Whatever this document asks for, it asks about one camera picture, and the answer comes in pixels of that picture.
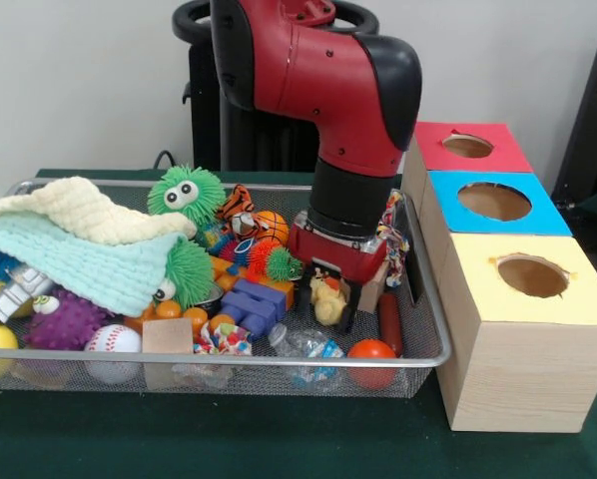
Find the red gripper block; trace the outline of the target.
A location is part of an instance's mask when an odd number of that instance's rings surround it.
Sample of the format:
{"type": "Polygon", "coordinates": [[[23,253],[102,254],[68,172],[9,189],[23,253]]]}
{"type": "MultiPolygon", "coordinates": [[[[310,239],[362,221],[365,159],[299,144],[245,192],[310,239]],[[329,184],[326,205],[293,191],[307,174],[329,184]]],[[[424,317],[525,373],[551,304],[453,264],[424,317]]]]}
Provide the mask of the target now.
{"type": "Polygon", "coordinates": [[[374,278],[386,258],[386,240],[378,237],[360,241],[330,237],[317,230],[307,220],[307,212],[299,212],[291,227],[291,254],[310,266],[310,301],[317,301],[317,292],[324,285],[321,267],[337,271],[345,280],[342,290],[347,294],[338,331],[351,330],[361,296],[361,285],[374,278]]]}

